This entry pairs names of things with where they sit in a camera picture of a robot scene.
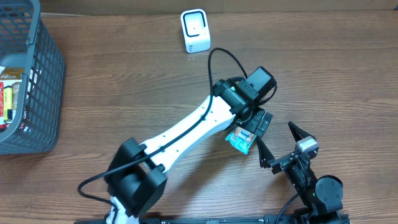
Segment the teal tissue pack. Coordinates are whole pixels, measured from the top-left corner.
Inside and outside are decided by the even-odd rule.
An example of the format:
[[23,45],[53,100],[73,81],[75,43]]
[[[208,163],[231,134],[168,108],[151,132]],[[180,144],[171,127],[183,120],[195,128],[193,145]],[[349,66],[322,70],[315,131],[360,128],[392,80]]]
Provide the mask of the teal tissue pack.
[[255,139],[256,135],[251,141],[245,141],[242,138],[236,137],[234,135],[234,131],[229,133],[225,138],[226,141],[228,141],[235,149],[242,152],[243,154],[248,154],[249,149],[252,146]]

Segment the orange tissue pack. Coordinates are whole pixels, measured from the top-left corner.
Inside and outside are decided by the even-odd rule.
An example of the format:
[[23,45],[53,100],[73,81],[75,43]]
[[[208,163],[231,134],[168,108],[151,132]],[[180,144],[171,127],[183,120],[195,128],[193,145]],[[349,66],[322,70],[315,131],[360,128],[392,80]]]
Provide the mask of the orange tissue pack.
[[242,138],[245,141],[251,141],[255,135],[239,126],[236,127],[236,129],[234,130],[234,135],[236,137]]

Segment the yellow highlighter pen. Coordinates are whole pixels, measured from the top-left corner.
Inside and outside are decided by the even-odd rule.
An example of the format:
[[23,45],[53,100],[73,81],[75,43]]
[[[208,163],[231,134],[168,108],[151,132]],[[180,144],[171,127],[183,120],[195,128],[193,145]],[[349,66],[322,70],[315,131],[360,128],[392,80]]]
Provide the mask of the yellow highlighter pen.
[[12,121],[12,87],[7,86],[3,89],[3,115],[5,121]]

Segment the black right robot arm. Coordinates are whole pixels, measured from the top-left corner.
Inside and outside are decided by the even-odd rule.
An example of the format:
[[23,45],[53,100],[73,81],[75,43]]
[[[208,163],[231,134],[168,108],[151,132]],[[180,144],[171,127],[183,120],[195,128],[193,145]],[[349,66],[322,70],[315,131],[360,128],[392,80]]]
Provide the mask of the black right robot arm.
[[294,186],[296,194],[274,216],[275,223],[348,223],[343,208],[343,183],[334,175],[316,177],[310,165],[318,154],[319,145],[315,136],[288,122],[295,139],[294,150],[276,159],[258,139],[259,162],[262,168],[270,168],[273,174],[284,172]]

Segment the beige brown snack pouch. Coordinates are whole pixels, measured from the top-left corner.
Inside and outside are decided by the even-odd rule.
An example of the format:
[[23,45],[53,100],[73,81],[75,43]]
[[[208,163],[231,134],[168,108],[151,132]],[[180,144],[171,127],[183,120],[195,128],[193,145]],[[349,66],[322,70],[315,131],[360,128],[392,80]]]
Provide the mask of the beige brown snack pouch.
[[4,81],[17,81],[22,80],[22,74],[24,73],[23,68],[14,67],[1,67],[1,77],[0,80]]

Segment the red snack bar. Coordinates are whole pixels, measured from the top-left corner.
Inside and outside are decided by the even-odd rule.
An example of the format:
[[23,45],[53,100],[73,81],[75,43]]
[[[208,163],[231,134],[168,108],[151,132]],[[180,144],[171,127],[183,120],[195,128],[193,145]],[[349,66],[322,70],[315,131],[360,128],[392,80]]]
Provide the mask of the red snack bar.
[[0,130],[4,130],[6,128],[6,124],[4,122],[4,84],[0,82]]

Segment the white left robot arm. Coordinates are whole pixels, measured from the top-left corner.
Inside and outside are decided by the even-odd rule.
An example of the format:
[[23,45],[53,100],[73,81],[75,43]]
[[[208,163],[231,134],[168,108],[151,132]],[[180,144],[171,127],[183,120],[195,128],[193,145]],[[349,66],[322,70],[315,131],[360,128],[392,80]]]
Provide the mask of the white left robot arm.
[[234,126],[226,140],[247,153],[266,132],[272,115],[260,105],[277,89],[275,78],[258,67],[248,78],[220,80],[213,95],[190,115],[162,134],[137,143],[130,138],[119,147],[106,176],[113,203],[106,223],[138,223],[162,196],[169,173],[178,161],[210,136]]

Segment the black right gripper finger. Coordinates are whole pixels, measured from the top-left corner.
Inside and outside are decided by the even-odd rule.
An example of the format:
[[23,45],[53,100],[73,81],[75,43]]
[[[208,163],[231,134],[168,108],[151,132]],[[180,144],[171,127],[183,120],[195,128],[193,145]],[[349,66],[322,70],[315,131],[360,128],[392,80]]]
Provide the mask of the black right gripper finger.
[[265,145],[261,138],[256,139],[257,148],[259,150],[259,163],[262,168],[270,168],[271,163],[275,161],[275,157]]
[[311,136],[312,138],[315,138],[313,135],[309,134],[308,132],[302,130],[299,128],[296,124],[294,124],[292,121],[288,122],[288,127],[290,129],[290,132],[292,133],[295,142],[298,142],[306,137]]

